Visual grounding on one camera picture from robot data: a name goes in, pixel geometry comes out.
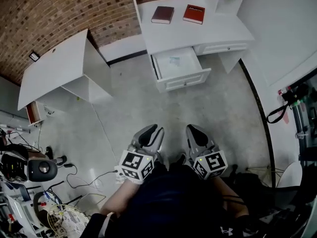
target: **black strap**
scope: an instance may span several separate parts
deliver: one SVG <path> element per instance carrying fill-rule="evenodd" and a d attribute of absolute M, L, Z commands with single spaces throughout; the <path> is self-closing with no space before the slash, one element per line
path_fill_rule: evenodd
<path fill-rule="evenodd" d="M 283 116 L 285 115 L 285 112 L 286 112 L 286 109 L 287 109 L 287 107 L 289 106 L 290 104 L 286 104 L 286 105 L 284 105 L 284 106 L 282 106 L 282 107 L 280 107 L 280 108 L 278 108 L 278 109 L 276 109 L 276 110 L 273 110 L 271 113 L 269 113 L 268 114 L 268 116 L 266 117 L 266 121 L 268 122 L 268 123 L 277 123 L 278 121 L 280 121 L 280 120 L 282 120 L 282 118 L 283 118 Z M 282 112 L 282 114 L 278 117 L 278 118 L 276 118 L 274 121 L 269 121 L 268 120 L 268 118 L 270 117 L 270 116 L 272 116 L 272 115 L 274 115 L 274 114 L 276 114 L 276 113 L 278 113 L 278 112 L 280 112 L 280 111 L 283 111 Z"/>

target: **person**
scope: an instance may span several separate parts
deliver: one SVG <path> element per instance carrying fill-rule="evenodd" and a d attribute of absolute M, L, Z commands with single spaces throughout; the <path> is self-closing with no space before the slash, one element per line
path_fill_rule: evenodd
<path fill-rule="evenodd" d="M 81 237 L 243 237 L 250 219 L 243 200 L 220 178 L 201 180 L 186 155 L 155 168 L 142 185 L 126 179 Z"/>

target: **concrete floor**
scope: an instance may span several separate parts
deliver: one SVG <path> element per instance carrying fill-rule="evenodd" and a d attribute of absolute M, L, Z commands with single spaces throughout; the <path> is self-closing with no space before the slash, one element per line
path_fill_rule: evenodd
<path fill-rule="evenodd" d="M 238 164 L 241 171 L 246 167 L 266 166 L 269 155 L 263 124 L 241 67 L 237 65 L 226 74 L 217 55 L 200 56 L 199 60 L 203 68 L 212 68 L 206 83 L 162 94 L 156 88 L 147 55 L 114 64 L 111 66 L 113 100 L 94 105 L 97 113 L 90 103 L 80 100 L 72 111 L 48 118 L 41 129 L 40 146 L 44 149 L 50 145 L 56 157 L 66 155 L 76 165 L 78 178 L 69 176 L 73 186 L 85 184 L 80 179 L 91 182 L 113 170 L 133 134 L 152 123 L 165 130 L 162 145 L 165 163 L 188 150 L 185 127 L 193 123 L 210 133 L 224 150 L 229 165 Z M 37 145 L 38 137 L 36 129 L 25 139 Z M 66 175 L 74 172 L 75 168 L 60 168 L 57 177 L 43 183 L 43 187 L 66 180 Z M 64 183 L 54 191 L 66 202 L 87 193 L 109 197 L 118 188 L 115 174 L 101 177 L 92 186 L 95 185 L 99 190 L 88 186 L 71 189 Z M 91 195 L 78 206 L 90 214 L 97 211 L 93 202 L 100 199 Z"/>

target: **drawer front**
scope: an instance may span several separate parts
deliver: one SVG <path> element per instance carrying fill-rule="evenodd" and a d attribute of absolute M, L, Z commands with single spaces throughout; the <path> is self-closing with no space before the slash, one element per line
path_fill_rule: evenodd
<path fill-rule="evenodd" d="M 212 53 L 220 53 L 227 51 L 236 51 L 236 50 L 245 50 L 247 49 L 248 44 L 246 43 L 235 43 L 235 44 L 221 44 L 221 45 L 212 45 L 212 44 L 201 44 L 194 47 L 196 55 L 206 55 Z"/>
<path fill-rule="evenodd" d="M 157 81 L 157 87 L 158 90 L 162 93 L 186 86 L 204 83 L 210 71 L 211 69 L 204 69 L 201 72 L 196 72 L 186 76 L 170 79 L 161 79 Z"/>

